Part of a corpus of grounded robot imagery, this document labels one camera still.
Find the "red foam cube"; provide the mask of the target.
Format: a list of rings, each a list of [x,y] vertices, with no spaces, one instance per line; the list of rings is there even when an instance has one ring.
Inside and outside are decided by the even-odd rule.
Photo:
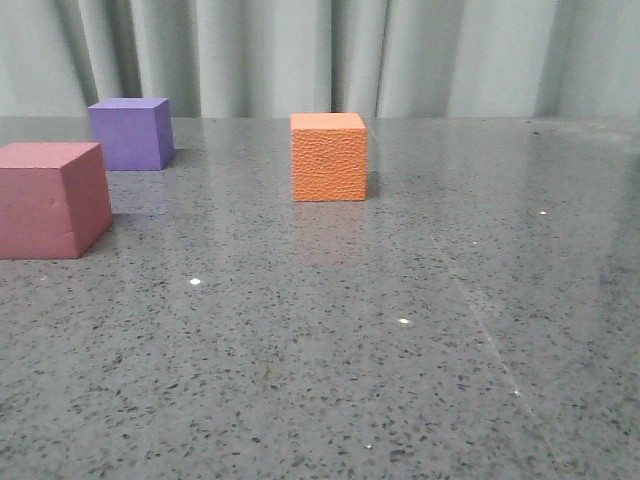
[[[101,146],[21,142],[1,148],[1,257],[79,258],[112,225]]]

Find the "grey-green curtain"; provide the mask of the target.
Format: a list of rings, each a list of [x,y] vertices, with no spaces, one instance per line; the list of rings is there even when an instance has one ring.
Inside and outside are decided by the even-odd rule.
[[[5,1],[1,112],[635,117],[635,1]]]

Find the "orange foam cube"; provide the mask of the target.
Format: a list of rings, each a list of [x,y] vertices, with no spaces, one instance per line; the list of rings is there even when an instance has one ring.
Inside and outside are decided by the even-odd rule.
[[[293,113],[290,131],[294,200],[366,198],[367,129],[359,114]]]

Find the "purple foam cube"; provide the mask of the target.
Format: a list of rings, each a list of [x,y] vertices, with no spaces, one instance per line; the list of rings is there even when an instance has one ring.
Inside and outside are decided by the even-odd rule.
[[[168,98],[109,98],[88,111],[107,170],[162,170],[173,158]]]

